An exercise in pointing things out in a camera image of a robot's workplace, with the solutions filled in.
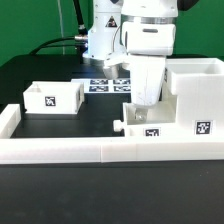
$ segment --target white base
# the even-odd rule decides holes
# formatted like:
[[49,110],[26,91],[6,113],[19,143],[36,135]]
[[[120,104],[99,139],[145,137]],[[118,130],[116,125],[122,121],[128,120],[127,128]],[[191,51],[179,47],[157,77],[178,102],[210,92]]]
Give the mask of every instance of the white base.
[[0,164],[224,159],[224,138],[213,136],[6,139],[10,136],[1,135],[8,124],[15,128],[19,120],[19,105],[8,106],[0,115]]

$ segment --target open white box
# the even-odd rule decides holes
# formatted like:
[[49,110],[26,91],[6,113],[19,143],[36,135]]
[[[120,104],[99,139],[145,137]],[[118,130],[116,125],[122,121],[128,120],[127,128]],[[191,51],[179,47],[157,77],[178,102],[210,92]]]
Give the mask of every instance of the open white box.
[[[178,61],[168,60],[167,63],[167,90],[170,89],[175,93],[178,91],[179,85],[184,82],[192,85],[196,88],[194,93],[197,93],[197,88],[202,84],[204,87],[208,88],[213,96],[208,96],[205,93],[206,90],[203,89],[203,94],[210,97],[210,101],[206,101],[212,107],[217,103],[221,107],[219,116],[217,116],[215,124],[215,129],[211,135],[195,135],[193,132],[186,135],[161,135],[159,137],[145,137],[142,135],[143,127],[136,126],[132,127],[132,124],[128,123],[127,128],[129,131],[133,128],[137,135],[126,136],[126,137],[111,137],[111,138],[51,138],[51,139],[9,139],[10,134],[15,130],[17,124],[19,123],[21,116],[19,105],[8,105],[7,108],[0,115],[0,163],[1,164],[30,164],[30,163],[90,163],[90,162],[127,162],[127,161],[169,161],[169,160],[219,160],[224,159],[224,133],[222,132],[222,119],[223,106],[221,99],[223,94],[223,64],[219,66],[219,61],[216,59],[208,59],[206,63],[202,63],[199,59],[189,59],[181,62],[180,65],[185,62],[185,64],[201,65],[204,69],[203,72],[196,72],[192,74],[193,67],[189,70],[181,72],[178,71],[181,66],[178,65]],[[180,106],[176,96],[171,96],[169,91],[164,91],[164,99],[171,103],[171,112],[174,108],[176,112]],[[204,103],[198,101],[199,108],[206,106]],[[213,115],[215,108],[210,108],[207,115]],[[179,119],[176,117],[175,113],[169,113],[168,115],[157,114],[155,117],[158,121],[162,123],[161,117],[167,116],[168,123],[165,125],[173,123]],[[184,119],[188,119],[187,114],[183,114]]]
[[77,114],[84,85],[71,82],[33,82],[23,93],[27,113]]

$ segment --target white block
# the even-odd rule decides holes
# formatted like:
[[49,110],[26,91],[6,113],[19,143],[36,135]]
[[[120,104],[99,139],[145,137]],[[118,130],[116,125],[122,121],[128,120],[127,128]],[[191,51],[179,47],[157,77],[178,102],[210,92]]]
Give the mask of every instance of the white block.
[[0,114],[0,139],[10,138],[20,120],[19,104],[9,104]]
[[33,82],[23,93],[27,113],[77,114],[84,102],[84,85],[71,82]]

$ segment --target white box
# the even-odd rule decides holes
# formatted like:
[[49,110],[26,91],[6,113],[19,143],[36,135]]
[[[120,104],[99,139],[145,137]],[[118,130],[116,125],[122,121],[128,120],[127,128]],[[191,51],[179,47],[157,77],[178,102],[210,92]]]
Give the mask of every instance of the white box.
[[33,82],[23,93],[26,113],[77,114],[84,102],[83,83]]
[[136,107],[123,104],[124,122],[114,130],[125,136],[223,137],[224,62],[215,58],[168,59],[162,101],[148,108],[146,120],[136,119]]

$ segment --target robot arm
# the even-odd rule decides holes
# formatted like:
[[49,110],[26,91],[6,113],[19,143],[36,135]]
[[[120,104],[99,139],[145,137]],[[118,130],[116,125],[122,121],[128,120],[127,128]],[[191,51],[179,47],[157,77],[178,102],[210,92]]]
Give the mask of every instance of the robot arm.
[[121,43],[126,52],[110,55],[105,66],[129,64],[131,99],[137,108],[151,107],[159,100],[166,56],[173,52],[177,15],[177,0],[124,0]]

